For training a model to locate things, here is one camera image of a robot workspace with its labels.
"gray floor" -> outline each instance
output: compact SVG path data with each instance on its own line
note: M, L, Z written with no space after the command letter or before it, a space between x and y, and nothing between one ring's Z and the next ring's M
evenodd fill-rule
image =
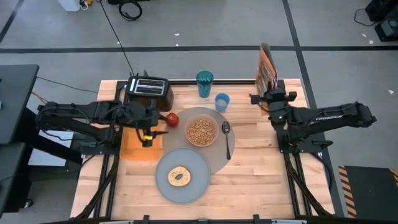
M289 0L300 45L396 45L380 42L372 27L354 23L354 11L368 2ZM0 29L16 3L16 0L2 0ZM293 46L282 1L153 0L142 2L144 13L136 22L125 21L116 7L104 5L125 47L259 45L261 42ZM358 20L369 23L362 12ZM0 49L81 47L119 47L97 2L87 11L67 13L55 0L25 0L0 43ZM273 51L272 55L281 78L302 77L294 51ZM255 50L128 52L127 56L136 72L146 69L150 75L166 78L194 78L201 70L213 72L216 78L254 78L258 63ZM359 100L369 105L378 119L368 129L342 128L325 134L335 142L330 147L334 170L342 164L398 170L394 131L398 125L394 117L398 109L398 52L323 51L304 52L303 56L318 107ZM25 63L40 65L41 77L90 90L97 90L102 79L125 79L129 73L120 52L0 54L1 65ZM89 103L96 99L94 93L43 80L37 80L34 91L47 100L63 103ZM39 103L32 97L28 107L35 111ZM35 205L20 213L3 215L0 223L66 220L75 187L75 178L34 182L31 197Z

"blue cup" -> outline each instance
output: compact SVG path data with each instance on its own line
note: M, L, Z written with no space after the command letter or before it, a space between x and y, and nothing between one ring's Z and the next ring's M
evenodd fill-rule
M199 88L199 95L206 98L210 95L211 85L213 84L214 76L211 72L201 71L197 75L197 83Z
M216 95L216 110L218 112L224 112L229 105L229 96L225 93L219 93Z

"gray plate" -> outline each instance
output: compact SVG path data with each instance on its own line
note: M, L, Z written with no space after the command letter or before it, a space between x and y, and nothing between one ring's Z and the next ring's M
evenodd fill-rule
M185 123L192 117L198 114L207 114L210 115L214 120L216 120L219 126L219 132L217 139L209 146L206 147L198 147L191 144L188 139L185 137ZM180 124L176 128L166 128L168 134L163 135L163 150L165 153L170 152L174 149L180 147L189 147L192 149L196 149L200 151L206 161L209 163L209 167L211 173L214 174L224 168L224 166L229 162L226 159L226 138L225 134L221 129L221 125L224 121L226 121L225 117L219 112L204 108L204 107L196 107L183 110L178 113L178 118L180 119ZM234 148L235 148L235 135L233 131L233 127L231 124L231 130L228 134L228 144L229 144L229 152L231 153L231 157L233 157Z
M184 187L169 183L168 174L176 166L184 166L191 173L191 181ZM191 203L199 199L210 182L210 168L203 155L187 147L174 149L164 155L156 167L156 185L162 195L173 203Z

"bowl of cereal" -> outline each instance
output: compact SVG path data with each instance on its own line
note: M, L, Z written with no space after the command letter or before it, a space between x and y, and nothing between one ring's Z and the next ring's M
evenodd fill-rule
M211 145L218 136L218 124L207 114L199 114L185 123L185 137L194 146Z

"metal spoon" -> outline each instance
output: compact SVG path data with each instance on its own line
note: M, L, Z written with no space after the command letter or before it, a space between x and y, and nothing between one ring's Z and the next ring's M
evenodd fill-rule
M225 134L225 137L226 137L226 159L230 160L231 154L229 153L229 146L228 146L228 133L230 130L230 126L229 126L228 121L223 122L221 129L223 130L223 133Z

